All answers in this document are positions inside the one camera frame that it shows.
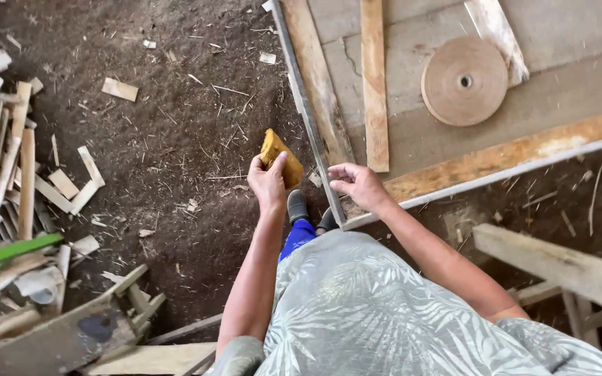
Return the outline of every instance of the blue pants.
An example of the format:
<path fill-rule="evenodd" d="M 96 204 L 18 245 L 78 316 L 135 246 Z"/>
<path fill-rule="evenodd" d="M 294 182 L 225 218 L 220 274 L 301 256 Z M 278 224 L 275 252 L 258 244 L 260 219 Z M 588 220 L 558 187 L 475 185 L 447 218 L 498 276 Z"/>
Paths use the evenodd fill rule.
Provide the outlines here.
<path fill-rule="evenodd" d="M 282 251 L 280 251 L 278 263 L 280 263 L 282 260 L 285 260 L 285 257 L 292 254 L 295 249 L 299 248 L 305 243 L 308 243 L 316 237 L 315 227 L 313 227 L 310 222 L 306 221 L 305 219 L 298 219 L 296 222 L 294 222 L 290 234 L 287 235 L 285 246 L 282 248 Z"/>

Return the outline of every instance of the sponge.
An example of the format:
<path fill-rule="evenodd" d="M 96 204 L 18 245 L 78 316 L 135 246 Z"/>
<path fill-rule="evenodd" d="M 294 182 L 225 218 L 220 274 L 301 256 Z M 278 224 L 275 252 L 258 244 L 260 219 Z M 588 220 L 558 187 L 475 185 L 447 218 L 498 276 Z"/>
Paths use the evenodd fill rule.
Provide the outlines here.
<path fill-rule="evenodd" d="M 287 164 L 282 170 L 282 179 L 285 182 L 285 189 L 291 189 L 301 184 L 303 177 L 303 166 L 299 160 L 292 154 L 292 151 L 282 143 L 280 137 L 272 129 L 266 130 L 266 137 L 262 145 L 262 162 L 264 170 L 268 171 L 278 155 L 287 152 Z"/>

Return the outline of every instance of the roll of edge banding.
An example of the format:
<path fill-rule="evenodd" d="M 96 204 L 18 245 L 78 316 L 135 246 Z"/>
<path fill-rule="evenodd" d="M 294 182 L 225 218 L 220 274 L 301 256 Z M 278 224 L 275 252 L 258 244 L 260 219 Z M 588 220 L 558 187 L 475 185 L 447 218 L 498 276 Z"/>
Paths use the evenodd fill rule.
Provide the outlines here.
<path fill-rule="evenodd" d="M 422 73 L 422 97 L 445 124 L 478 124 L 496 112 L 508 89 L 508 70 L 496 47 L 477 37 L 440 46 Z"/>

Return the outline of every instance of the shoe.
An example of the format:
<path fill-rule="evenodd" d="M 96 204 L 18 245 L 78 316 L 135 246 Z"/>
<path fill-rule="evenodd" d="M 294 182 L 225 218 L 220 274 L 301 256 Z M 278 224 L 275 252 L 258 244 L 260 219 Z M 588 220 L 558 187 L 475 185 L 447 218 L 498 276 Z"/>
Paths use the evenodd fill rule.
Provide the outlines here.
<path fill-rule="evenodd" d="M 317 228 L 323 228 L 328 232 L 333 229 L 340 228 L 340 226 L 336 223 L 336 219 L 334 219 L 334 214 L 331 212 L 331 208 L 327 209 L 324 214 L 322 214 L 322 220 L 320 221 L 320 224 L 317 225 Z"/>
<path fill-rule="evenodd" d="M 306 196 L 299 189 L 292 191 L 287 197 L 287 213 L 290 215 L 290 224 L 293 225 L 299 219 L 310 219 L 306 207 Z"/>

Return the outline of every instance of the green metal bar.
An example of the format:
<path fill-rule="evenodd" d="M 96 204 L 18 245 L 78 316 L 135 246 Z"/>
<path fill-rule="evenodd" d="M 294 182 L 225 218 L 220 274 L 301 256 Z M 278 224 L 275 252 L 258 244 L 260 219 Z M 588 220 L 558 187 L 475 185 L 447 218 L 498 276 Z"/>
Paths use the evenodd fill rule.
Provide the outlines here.
<path fill-rule="evenodd" d="M 48 245 L 59 243 L 64 239 L 61 234 L 50 234 L 35 237 L 32 240 L 24 242 L 15 242 L 12 244 L 2 245 L 0 247 L 0 263 L 8 261 L 14 257 L 22 256 L 23 254 L 34 252 Z"/>

